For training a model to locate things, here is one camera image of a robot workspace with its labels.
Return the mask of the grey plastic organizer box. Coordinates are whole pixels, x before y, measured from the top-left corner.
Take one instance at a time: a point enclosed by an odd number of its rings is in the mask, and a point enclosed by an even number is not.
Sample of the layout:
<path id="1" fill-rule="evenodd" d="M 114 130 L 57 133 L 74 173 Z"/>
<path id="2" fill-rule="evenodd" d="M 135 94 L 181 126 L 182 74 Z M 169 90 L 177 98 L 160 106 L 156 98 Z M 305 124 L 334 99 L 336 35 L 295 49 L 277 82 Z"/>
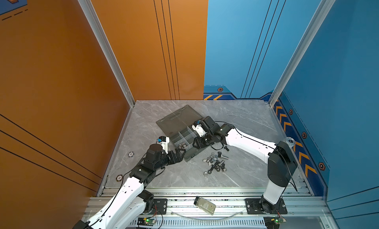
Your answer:
<path id="1" fill-rule="evenodd" d="M 192 125 L 195 121 L 201 120 L 201 126 L 206 132 L 205 134 L 215 134 L 220 129 L 211 117 L 202 117 L 191 106 L 186 105 L 164 118 L 156 121 L 156 124 L 163 131 L 165 136 L 170 138 L 170 143 L 175 148 L 179 149 L 181 143 L 187 145 L 185 149 L 184 161 L 188 162 L 204 149 L 196 149 L 192 146 L 194 138 L 197 137 L 197 133 L 192 129 Z"/>

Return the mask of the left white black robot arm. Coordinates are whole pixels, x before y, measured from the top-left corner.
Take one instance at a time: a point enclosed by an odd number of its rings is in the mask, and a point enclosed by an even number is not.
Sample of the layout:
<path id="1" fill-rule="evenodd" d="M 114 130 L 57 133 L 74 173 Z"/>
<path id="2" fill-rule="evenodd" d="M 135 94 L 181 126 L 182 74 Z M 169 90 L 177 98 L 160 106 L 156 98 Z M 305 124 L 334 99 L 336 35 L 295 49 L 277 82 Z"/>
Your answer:
<path id="1" fill-rule="evenodd" d="M 106 205 L 86 222 L 79 220 L 74 229 L 125 229 L 139 215 L 150 212 L 154 195 L 146 186 L 158 170 L 180 163 L 185 149 L 166 151 L 162 144 L 150 145 L 144 157 L 131 170 L 123 185 Z"/>

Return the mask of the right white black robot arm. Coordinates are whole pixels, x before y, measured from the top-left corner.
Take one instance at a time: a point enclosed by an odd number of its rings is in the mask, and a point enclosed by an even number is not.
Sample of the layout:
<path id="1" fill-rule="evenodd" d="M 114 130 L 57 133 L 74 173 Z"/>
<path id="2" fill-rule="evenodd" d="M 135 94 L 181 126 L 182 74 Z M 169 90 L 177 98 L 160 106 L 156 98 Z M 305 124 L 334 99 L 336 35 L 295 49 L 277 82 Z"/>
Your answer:
<path id="1" fill-rule="evenodd" d="M 197 149 L 222 143 L 239 148 L 267 165 L 269 178 L 267 187 L 260 199 L 247 200 L 248 213 L 278 215 L 287 213 L 282 195 L 298 168 L 292 153 L 292 148 L 295 146 L 293 138 L 287 137 L 278 143 L 268 142 L 245 134 L 228 123 L 222 126 L 212 124 L 207 127 L 205 123 L 198 121 L 192 125 L 192 129 L 198 134 L 192 144 Z"/>

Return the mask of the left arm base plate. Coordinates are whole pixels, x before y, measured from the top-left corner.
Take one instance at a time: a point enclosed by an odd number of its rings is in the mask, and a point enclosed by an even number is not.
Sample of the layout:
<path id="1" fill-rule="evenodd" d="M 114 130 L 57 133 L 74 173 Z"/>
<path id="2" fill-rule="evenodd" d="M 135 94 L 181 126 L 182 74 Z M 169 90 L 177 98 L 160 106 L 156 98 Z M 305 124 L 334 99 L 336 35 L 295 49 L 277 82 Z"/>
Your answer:
<path id="1" fill-rule="evenodd" d="M 143 214 L 155 214 L 155 212 L 160 212 L 165 215 L 167 212 L 168 199 L 166 198 L 154 198 L 146 203 L 145 210 Z"/>

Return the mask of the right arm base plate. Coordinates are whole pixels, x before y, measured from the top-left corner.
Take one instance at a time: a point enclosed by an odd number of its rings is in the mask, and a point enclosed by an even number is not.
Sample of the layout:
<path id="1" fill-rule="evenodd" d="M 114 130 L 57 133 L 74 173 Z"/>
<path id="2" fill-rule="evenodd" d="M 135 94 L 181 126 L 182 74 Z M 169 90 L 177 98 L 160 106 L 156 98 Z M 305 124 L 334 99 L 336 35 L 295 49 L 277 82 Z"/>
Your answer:
<path id="1" fill-rule="evenodd" d="M 247 214 L 280 214 L 285 215 L 288 214 L 287 207 L 283 198 L 280 198 L 276 204 L 271 204 L 263 197 L 258 198 L 246 198 L 245 206 L 247 210 Z"/>

